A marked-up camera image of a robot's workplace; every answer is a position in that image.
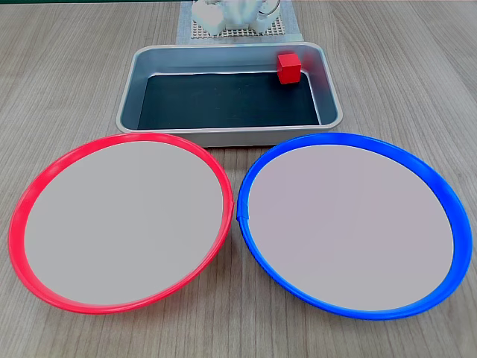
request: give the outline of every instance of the block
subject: block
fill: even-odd
[[[279,54],[277,71],[281,84],[296,84],[300,82],[300,58],[297,54]]]

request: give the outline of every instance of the wooden table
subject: wooden table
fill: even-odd
[[[117,133],[133,53],[175,41],[178,3],[0,6],[0,357],[476,356],[477,265],[437,308],[401,321],[337,317],[289,295],[233,223],[213,264],[170,298],[87,316],[36,299],[7,252],[10,215],[49,163]],[[344,111],[338,131],[424,159],[477,223],[477,3],[295,3],[322,46]],[[263,148],[212,149],[234,195]]]

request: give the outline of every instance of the metal tray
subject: metal tray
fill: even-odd
[[[308,79],[316,125],[263,125],[247,127],[139,129],[148,80],[159,75],[246,74],[275,72],[277,56],[294,52]],[[185,107],[190,98],[177,93]],[[284,140],[329,130],[342,119],[341,107],[329,75],[323,50],[311,43],[233,45],[160,45],[134,54],[116,118],[122,132],[150,131],[174,134],[203,147],[275,145]]]

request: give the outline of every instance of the black tray bottom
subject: black tray bottom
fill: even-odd
[[[138,130],[318,125],[308,78],[277,74],[159,75],[148,79]]]

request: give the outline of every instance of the blue plate rim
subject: blue plate rim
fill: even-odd
[[[428,185],[444,208],[451,225],[452,237],[454,239],[454,254],[452,257],[451,268],[447,276],[434,291],[413,304],[393,310],[351,310],[328,304],[307,295],[280,277],[280,275],[277,274],[277,272],[267,263],[257,249],[248,227],[248,197],[250,189],[256,176],[267,163],[288,151],[310,145],[348,145],[381,154],[411,170]],[[473,238],[469,218],[461,201],[454,193],[451,186],[434,169],[413,154],[390,143],[359,134],[309,134],[282,142],[265,152],[251,166],[241,184],[237,200],[237,221],[251,254],[255,257],[257,263],[260,264],[260,266],[276,282],[278,282],[281,287],[306,303],[327,312],[364,320],[380,321],[406,318],[412,315],[418,315],[437,306],[460,286],[467,270],[469,269],[473,252]]]

